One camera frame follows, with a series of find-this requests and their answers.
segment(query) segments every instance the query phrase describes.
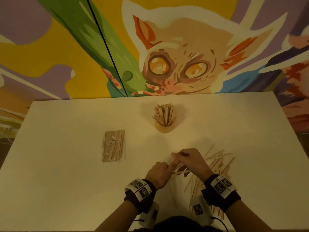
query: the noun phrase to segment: black wristband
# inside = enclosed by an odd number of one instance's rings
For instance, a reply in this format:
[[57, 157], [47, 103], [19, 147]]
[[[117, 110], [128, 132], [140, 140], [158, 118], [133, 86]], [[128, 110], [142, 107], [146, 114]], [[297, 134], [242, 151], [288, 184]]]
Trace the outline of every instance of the black wristband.
[[241, 197], [236, 192], [233, 184], [218, 174], [211, 175], [205, 182], [206, 189], [202, 190], [204, 199], [208, 205], [214, 205], [223, 212]]
[[138, 214], [148, 213], [156, 192], [157, 189], [151, 181], [136, 179], [127, 185], [124, 200], [130, 201], [136, 207]]

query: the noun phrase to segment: animal eye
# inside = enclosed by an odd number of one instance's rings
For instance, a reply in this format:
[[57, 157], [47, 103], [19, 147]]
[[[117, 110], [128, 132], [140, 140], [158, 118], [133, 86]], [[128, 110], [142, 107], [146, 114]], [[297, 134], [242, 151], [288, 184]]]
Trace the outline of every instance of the animal eye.
[[196, 63], [189, 66], [184, 73], [188, 78], [195, 78], [202, 75], [205, 71], [207, 71], [206, 63]]
[[162, 75], [170, 70], [170, 66], [164, 58], [156, 57], [149, 61], [150, 70], [157, 75]]

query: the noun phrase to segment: white table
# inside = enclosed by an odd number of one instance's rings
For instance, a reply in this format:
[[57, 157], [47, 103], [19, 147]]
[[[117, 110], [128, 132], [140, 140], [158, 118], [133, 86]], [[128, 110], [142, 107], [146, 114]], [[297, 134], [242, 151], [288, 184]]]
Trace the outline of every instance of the white table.
[[[157, 103], [179, 109], [170, 133], [154, 127]], [[117, 129], [126, 130], [127, 159], [101, 163], [103, 133]], [[309, 229], [309, 161], [273, 93], [259, 92], [33, 102], [0, 170], [0, 231], [94, 230], [121, 204], [124, 186], [157, 161], [212, 144], [236, 156], [232, 182], [261, 219]], [[188, 215], [188, 180], [157, 192], [159, 221]]]

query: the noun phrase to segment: colorful mural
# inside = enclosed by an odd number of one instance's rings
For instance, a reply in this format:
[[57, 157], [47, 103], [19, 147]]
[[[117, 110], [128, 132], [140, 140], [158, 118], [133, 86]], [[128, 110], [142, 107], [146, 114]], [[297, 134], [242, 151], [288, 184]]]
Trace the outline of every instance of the colorful mural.
[[0, 0], [0, 133], [14, 136], [33, 100], [258, 91], [308, 131], [308, 12], [309, 0]]

